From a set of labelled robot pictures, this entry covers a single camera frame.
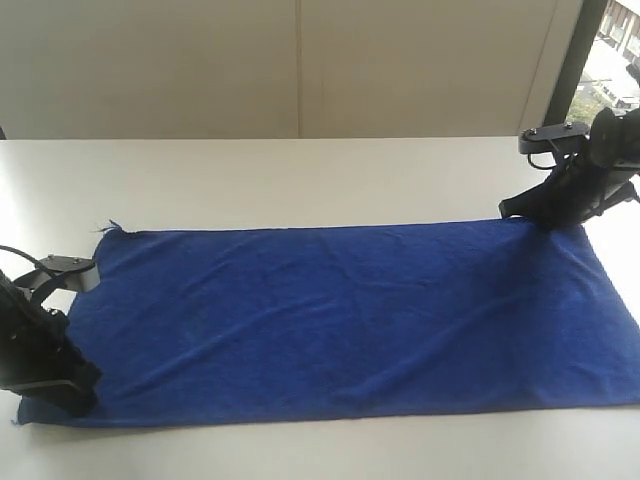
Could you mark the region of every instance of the blue towel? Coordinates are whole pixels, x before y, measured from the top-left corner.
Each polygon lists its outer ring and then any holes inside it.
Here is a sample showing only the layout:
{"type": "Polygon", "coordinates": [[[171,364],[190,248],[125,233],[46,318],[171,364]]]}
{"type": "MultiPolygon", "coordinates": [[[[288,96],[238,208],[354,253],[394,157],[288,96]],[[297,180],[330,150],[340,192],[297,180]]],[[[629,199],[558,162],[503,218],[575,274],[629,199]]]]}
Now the blue towel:
{"type": "Polygon", "coordinates": [[[107,232],[69,335],[104,371],[71,419],[160,427],[640,402],[638,326],[581,227],[522,219],[107,232]]]}

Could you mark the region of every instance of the table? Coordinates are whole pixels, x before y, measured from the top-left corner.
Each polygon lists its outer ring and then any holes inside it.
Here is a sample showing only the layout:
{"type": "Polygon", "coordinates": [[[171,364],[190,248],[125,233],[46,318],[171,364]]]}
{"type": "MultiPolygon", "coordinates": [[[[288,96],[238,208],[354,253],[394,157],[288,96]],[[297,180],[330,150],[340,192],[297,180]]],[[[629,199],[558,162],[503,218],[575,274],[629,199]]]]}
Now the table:
{"type": "MultiPolygon", "coordinates": [[[[91,255],[109,219],[137,230],[494,218],[542,178],[514,138],[0,142],[0,243],[91,255]]],[[[629,219],[638,206],[589,233],[640,318],[629,219]]],[[[4,254],[0,265],[28,268],[4,254]]],[[[631,407],[123,431],[14,427],[17,403],[0,392],[7,480],[640,477],[631,407]]]]}

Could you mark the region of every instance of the cable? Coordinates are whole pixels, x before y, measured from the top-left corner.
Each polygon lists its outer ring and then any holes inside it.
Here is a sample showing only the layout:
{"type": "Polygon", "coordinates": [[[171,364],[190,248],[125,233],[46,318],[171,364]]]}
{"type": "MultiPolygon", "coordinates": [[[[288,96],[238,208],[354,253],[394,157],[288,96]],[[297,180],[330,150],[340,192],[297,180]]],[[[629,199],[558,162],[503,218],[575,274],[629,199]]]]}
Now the cable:
{"type": "Polygon", "coordinates": [[[529,162],[529,165],[531,165],[536,170],[553,170],[554,168],[556,168],[556,165],[549,165],[548,167],[543,167],[543,166],[540,166],[540,165],[537,165],[537,164],[533,163],[533,160],[531,160],[531,154],[530,153],[527,154],[527,162],[529,162]]]}
{"type": "Polygon", "coordinates": [[[4,250],[5,252],[13,253],[14,255],[18,255],[18,256],[24,258],[25,260],[29,260],[31,263],[33,263],[33,265],[38,270],[42,270],[44,273],[49,275],[51,278],[56,278],[57,277],[56,273],[53,270],[51,270],[49,267],[47,267],[44,263],[42,263],[40,260],[37,260],[36,258],[32,257],[28,253],[24,253],[22,250],[18,250],[17,248],[13,248],[13,247],[7,247],[6,245],[0,245],[0,250],[4,250]]]}

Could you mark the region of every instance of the white table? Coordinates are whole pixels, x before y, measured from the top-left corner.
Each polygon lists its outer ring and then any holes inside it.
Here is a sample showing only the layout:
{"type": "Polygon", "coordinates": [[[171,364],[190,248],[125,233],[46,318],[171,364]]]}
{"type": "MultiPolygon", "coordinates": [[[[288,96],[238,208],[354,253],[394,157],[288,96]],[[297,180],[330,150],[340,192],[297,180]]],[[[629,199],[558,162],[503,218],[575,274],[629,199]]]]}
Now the white table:
{"type": "MultiPolygon", "coordinates": [[[[90,255],[109,218],[128,230],[491,218],[542,177],[512,138],[0,142],[0,243],[90,255]]],[[[590,234],[639,318],[629,218],[640,224],[637,206],[590,234]]],[[[14,427],[17,403],[0,394],[7,480],[640,478],[636,408],[112,431],[14,427]]]]}

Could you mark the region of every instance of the black cable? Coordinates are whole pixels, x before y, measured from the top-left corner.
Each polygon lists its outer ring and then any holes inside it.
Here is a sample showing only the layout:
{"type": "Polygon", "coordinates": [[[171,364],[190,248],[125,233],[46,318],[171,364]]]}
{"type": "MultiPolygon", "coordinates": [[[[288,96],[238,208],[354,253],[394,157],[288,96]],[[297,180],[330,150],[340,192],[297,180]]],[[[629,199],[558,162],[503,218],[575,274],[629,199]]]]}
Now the black cable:
{"type": "Polygon", "coordinates": [[[18,256],[24,258],[25,260],[29,260],[31,263],[33,263],[33,265],[38,270],[42,270],[44,273],[49,275],[51,278],[56,278],[57,277],[56,272],[51,270],[44,263],[42,263],[40,260],[37,260],[36,258],[32,257],[28,253],[24,253],[22,250],[18,250],[17,248],[13,248],[13,247],[8,247],[6,245],[0,245],[0,250],[4,250],[5,252],[13,253],[15,255],[18,255],[18,256]]]}
{"type": "Polygon", "coordinates": [[[531,160],[531,154],[530,153],[527,154],[527,162],[529,162],[529,165],[531,165],[536,170],[553,170],[554,168],[556,168],[555,165],[549,165],[548,167],[543,167],[543,166],[540,166],[540,165],[537,165],[537,164],[533,163],[533,160],[531,160]]]}

